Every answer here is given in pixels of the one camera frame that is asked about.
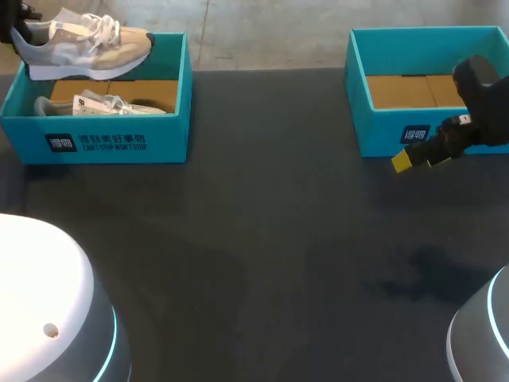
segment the white sneaker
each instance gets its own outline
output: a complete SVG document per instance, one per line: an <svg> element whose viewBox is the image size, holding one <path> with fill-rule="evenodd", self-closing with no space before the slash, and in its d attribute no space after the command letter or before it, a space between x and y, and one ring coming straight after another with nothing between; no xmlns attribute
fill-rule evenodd
<svg viewBox="0 0 509 382"><path fill-rule="evenodd" d="M39 97L34 104L35 116L52 115L148 115L166 114L166 111L156 107L134 105L124 102L116 95L98 95L90 90L84 90L81 95L75 95L73 102L55 102L45 97Z"/></svg>
<svg viewBox="0 0 509 382"><path fill-rule="evenodd" d="M121 27L108 15L79 15L65 8L51 21L26 25L33 35L31 44L15 28L11 36L32 80L109 80L140 65L154 40L145 29Z"/></svg>

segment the concrete floor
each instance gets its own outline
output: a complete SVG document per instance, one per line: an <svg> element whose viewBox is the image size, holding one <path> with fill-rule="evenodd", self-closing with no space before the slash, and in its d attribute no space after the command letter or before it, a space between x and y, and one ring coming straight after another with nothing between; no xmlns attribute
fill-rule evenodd
<svg viewBox="0 0 509 382"><path fill-rule="evenodd" d="M110 14L124 25L186 32L195 69L335 67L344 63L351 28L501 25L505 0L26 0L53 18L64 6ZM14 72L0 46L0 73Z"/></svg>

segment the teal shoe box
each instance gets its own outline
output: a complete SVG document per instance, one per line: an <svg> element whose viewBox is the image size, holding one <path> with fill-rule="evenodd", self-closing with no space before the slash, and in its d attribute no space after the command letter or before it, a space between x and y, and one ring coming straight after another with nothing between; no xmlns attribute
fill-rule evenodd
<svg viewBox="0 0 509 382"><path fill-rule="evenodd" d="M26 165L185 162L192 67L183 33L155 34L149 57L117 80L178 80L175 112L163 115L33 116L55 81L32 81L21 64L0 110L10 143Z"/></svg>
<svg viewBox="0 0 509 382"><path fill-rule="evenodd" d="M487 58L500 78L509 75L509 41L497 26L353 29L344 76L361 155L394 156L405 146L403 131L425 127L429 137L444 119L468 114L466 107L375 109L366 76L450 75L473 55ZM502 153L509 153L509 145L467 150Z"/></svg>

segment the white robot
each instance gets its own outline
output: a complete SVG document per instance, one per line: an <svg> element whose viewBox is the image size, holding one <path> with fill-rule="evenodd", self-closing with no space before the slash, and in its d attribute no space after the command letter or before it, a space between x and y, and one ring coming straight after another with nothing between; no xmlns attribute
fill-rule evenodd
<svg viewBox="0 0 509 382"><path fill-rule="evenodd" d="M59 228L0 214L0 302L1 382L130 380L119 316Z"/></svg>
<svg viewBox="0 0 509 382"><path fill-rule="evenodd" d="M509 378L509 269L501 269L457 311L447 333L449 367L456 382Z"/></svg>

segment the shoe box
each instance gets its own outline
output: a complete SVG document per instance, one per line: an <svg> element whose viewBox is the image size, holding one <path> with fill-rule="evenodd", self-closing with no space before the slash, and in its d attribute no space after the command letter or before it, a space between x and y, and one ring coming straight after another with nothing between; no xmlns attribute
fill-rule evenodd
<svg viewBox="0 0 509 382"><path fill-rule="evenodd" d="M509 75L509 41L497 26L353 29L344 83L361 155L392 157L443 120L469 114L451 74L475 55ZM466 150L501 153L509 145Z"/></svg>
<svg viewBox="0 0 509 382"><path fill-rule="evenodd" d="M33 115L38 96L72 102L84 89L167 111L162 115ZM21 67L0 110L0 124L27 165L185 162L192 67L183 33L156 33L151 54L111 81L32 81Z"/></svg>

